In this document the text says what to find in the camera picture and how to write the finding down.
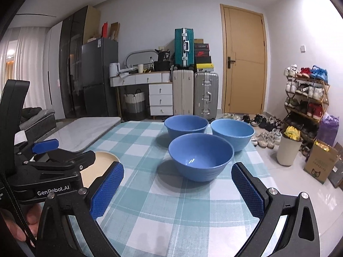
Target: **blue gripper pad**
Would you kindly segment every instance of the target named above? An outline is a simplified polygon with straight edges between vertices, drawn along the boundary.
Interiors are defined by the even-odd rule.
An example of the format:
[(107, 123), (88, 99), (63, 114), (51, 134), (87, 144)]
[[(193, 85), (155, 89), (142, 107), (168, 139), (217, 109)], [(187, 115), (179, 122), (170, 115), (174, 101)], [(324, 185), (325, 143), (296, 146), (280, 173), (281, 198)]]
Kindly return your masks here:
[(46, 153), (56, 150), (59, 146), (57, 139), (50, 139), (42, 142), (37, 142), (32, 146), (32, 152), (36, 154)]
[(232, 166), (231, 177), (253, 217), (262, 219), (265, 215), (264, 200), (237, 164)]
[(118, 162), (92, 197), (90, 215), (94, 220), (104, 215), (123, 178), (124, 167)]

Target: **beige plate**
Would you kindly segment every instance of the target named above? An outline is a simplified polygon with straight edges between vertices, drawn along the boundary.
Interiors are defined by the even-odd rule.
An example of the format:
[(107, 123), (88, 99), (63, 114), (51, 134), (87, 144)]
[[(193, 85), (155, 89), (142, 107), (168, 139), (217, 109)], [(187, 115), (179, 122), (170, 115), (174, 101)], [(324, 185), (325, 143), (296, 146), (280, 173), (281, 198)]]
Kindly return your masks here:
[(95, 152), (94, 164), (81, 171), (83, 186), (90, 187), (93, 181), (97, 177), (102, 176), (114, 161), (119, 162), (119, 159), (114, 154)]

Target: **silver suitcase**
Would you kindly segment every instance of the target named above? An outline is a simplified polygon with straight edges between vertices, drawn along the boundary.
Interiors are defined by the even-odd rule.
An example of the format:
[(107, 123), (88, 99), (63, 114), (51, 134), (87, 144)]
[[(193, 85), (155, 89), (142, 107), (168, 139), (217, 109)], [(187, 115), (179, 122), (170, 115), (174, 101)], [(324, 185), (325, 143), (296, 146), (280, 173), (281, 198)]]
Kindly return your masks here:
[(219, 76), (217, 73), (194, 74), (194, 115), (207, 120), (217, 116)]
[(173, 113), (193, 115), (194, 72), (192, 70), (173, 71)]

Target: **gray refrigerator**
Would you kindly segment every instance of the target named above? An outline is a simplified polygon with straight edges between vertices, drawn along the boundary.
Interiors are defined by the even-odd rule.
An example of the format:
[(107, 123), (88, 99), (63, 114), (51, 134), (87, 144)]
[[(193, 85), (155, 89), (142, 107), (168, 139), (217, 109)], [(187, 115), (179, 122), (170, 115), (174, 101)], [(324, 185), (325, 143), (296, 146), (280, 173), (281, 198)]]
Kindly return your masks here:
[(88, 117), (118, 116), (109, 64), (118, 62), (118, 42), (100, 38), (82, 46), (82, 83)]

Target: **trash can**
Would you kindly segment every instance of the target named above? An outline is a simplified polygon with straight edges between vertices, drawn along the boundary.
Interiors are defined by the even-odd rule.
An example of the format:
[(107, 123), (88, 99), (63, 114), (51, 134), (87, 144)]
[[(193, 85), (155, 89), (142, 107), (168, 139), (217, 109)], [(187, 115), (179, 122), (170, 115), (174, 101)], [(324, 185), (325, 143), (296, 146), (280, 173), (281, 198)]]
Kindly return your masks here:
[(145, 93), (140, 89), (135, 94), (125, 94), (126, 115), (128, 120), (141, 121), (146, 118)]
[(277, 151), (277, 161), (284, 166), (291, 166), (300, 149), (302, 139), (295, 141), (288, 138), (284, 133), (281, 136), (280, 145)]

